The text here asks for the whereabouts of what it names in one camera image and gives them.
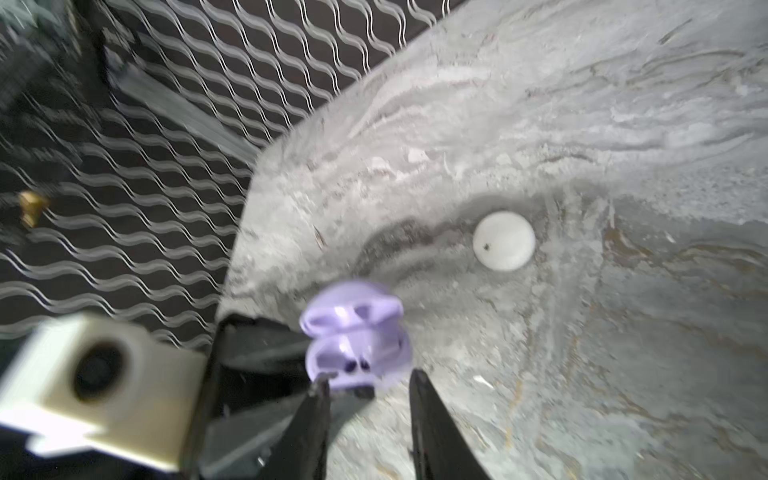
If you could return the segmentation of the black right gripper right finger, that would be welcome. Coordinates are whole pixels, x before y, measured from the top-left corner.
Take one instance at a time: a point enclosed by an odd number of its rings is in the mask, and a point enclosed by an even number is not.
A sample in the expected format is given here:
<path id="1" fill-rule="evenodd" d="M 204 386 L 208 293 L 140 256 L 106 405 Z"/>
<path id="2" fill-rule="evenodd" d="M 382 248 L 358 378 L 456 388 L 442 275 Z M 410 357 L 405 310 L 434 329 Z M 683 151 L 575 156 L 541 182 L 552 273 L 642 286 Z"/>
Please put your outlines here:
<path id="1" fill-rule="evenodd" d="M 409 401 L 417 479 L 490 479 L 421 369 L 411 373 Z"/>

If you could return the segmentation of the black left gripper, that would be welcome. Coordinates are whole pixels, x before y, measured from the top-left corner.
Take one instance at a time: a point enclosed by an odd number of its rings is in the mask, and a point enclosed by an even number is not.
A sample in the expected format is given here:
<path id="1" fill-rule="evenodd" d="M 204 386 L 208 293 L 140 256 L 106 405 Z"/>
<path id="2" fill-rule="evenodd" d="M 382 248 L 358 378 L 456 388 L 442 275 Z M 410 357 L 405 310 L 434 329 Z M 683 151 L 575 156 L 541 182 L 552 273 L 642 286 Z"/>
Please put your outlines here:
<path id="1" fill-rule="evenodd" d="M 257 479 L 307 396 L 312 339 L 264 317 L 230 314 L 210 347 L 181 457 L 181 479 Z M 330 391 L 329 448 L 373 389 Z"/>

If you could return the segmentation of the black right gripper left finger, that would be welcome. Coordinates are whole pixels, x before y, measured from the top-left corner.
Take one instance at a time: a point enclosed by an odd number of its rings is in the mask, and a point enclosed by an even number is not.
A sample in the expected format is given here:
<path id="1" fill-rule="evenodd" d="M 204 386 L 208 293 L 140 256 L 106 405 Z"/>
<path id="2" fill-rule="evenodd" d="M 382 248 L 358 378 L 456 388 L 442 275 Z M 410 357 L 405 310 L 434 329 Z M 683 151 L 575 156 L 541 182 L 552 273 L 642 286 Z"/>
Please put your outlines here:
<path id="1" fill-rule="evenodd" d="M 319 376 L 257 479 L 323 480 L 331 424 L 329 376 Z"/>

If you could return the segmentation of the purple earbud charging case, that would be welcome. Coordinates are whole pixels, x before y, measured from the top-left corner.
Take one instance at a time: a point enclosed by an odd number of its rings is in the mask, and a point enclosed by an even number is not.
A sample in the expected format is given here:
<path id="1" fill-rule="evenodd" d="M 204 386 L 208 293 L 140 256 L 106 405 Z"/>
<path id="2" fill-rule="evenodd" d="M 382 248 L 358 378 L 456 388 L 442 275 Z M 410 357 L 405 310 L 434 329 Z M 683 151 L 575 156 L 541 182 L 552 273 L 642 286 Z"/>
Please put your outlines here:
<path id="1" fill-rule="evenodd" d="M 309 378 L 327 376 L 333 390 L 392 388 L 412 370 L 403 317 L 401 299 L 375 282 L 357 279 L 326 287 L 300 316 L 302 331 L 312 338 L 305 355 Z"/>

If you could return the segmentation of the white earbud charging case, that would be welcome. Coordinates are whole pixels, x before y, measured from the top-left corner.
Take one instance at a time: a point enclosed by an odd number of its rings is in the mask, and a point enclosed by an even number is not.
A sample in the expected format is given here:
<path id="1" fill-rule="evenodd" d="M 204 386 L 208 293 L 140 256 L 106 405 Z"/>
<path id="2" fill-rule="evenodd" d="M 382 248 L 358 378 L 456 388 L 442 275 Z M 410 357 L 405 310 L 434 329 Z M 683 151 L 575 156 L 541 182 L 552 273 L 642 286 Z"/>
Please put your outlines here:
<path id="1" fill-rule="evenodd" d="M 526 265 L 536 249 L 531 223 L 511 211 L 497 211 L 476 226 L 472 246 L 477 260 L 493 271 L 515 271 Z"/>

